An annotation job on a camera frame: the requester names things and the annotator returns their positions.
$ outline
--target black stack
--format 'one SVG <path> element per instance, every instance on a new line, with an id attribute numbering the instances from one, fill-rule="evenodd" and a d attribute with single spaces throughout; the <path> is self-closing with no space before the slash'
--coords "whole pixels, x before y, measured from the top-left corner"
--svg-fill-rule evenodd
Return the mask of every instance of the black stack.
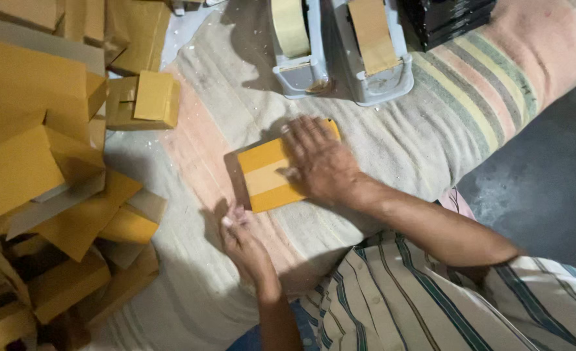
<path id="1" fill-rule="evenodd" d="M 400 0 L 426 52 L 489 22 L 497 0 Z"/>

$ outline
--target person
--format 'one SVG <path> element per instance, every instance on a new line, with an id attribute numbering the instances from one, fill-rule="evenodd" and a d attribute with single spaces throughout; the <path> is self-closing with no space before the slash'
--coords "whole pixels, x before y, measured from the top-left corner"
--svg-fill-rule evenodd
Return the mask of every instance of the person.
<path id="1" fill-rule="evenodd" d="M 303 307 L 322 350 L 576 350 L 576 269 L 527 257 L 495 231 L 371 178 L 319 118 L 283 131 L 309 198 L 389 228 L 353 247 Z M 264 350 L 302 350 L 265 247 L 241 207 L 224 251 L 255 285 Z"/>

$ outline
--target gray floor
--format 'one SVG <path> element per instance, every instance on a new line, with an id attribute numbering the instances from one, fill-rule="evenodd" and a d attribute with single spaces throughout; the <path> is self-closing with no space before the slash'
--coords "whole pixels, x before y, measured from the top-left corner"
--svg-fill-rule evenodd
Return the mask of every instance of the gray floor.
<path id="1" fill-rule="evenodd" d="M 479 222 L 531 255 L 576 267 L 576 88 L 458 188 Z"/>

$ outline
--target striped blanket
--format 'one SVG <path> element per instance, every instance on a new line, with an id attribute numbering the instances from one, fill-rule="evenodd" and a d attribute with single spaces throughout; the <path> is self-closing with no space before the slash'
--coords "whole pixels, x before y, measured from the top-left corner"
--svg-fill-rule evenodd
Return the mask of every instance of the striped blanket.
<path id="1" fill-rule="evenodd" d="M 285 118 L 334 118 L 366 172 L 433 201 L 576 85 L 576 0 L 500 0 L 490 24 L 412 52 L 413 90 L 372 108 L 351 101 L 338 59 L 331 94 L 285 99 L 269 29 L 266 1 L 228 2 L 167 67 L 182 84 L 177 128 L 108 139 L 107 162 L 170 203 L 154 237 L 160 276 L 96 331 L 93 348 L 221 350 L 257 323 L 215 212 L 243 194 L 234 152 L 276 137 Z M 255 225 L 292 295 L 380 228 L 307 201 Z"/>

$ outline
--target shirt sleeve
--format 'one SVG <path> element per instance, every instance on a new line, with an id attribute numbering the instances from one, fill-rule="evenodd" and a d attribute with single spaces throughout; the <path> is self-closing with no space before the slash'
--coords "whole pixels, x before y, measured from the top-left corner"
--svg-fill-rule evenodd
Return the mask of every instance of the shirt sleeve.
<path id="1" fill-rule="evenodd" d="M 541 350 L 576 350 L 576 268 L 535 257 L 492 267 L 485 298 Z"/>

